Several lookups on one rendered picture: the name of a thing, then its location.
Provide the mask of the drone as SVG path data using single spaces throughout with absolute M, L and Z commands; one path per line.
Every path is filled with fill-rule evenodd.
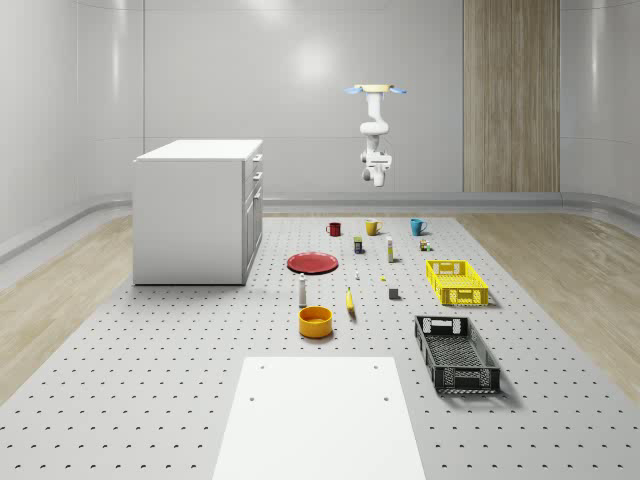
M 394 85 L 388 84 L 358 84 L 353 87 L 347 87 L 344 89 L 344 92 L 347 94 L 358 94 L 361 92 L 370 93 L 370 94 L 385 94 L 385 93 L 395 93 L 395 94 L 406 94 L 407 91 L 405 89 L 395 87 Z

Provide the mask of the red plate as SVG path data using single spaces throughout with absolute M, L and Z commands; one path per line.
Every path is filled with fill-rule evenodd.
M 287 267 L 297 273 L 319 275 L 329 273 L 338 267 L 336 257 L 322 252 L 302 252 L 291 256 Z

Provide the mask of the yellow basket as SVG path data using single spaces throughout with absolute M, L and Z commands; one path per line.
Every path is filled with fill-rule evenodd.
M 488 286 L 465 260 L 427 260 L 426 276 L 443 305 L 487 305 Z

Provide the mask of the yellow bowl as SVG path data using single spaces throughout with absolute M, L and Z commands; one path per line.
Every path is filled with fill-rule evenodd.
M 308 338 L 323 338 L 332 333 L 332 312 L 322 306 L 307 306 L 299 311 L 299 332 Z

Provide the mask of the white cabinet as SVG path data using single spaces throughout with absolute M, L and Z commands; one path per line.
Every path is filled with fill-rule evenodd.
M 176 140 L 134 162 L 133 280 L 243 284 L 262 237 L 263 142 Z

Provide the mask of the dark grey basket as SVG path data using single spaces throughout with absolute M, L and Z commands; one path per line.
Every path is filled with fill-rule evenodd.
M 414 322 L 414 335 L 436 390 L 500 391 L 500 367 L 468 318 L 416 315 Z

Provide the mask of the white board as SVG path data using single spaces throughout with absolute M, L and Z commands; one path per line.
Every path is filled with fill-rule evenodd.
M 213 480 L 424 480 L 391 357 L 245 359 Z

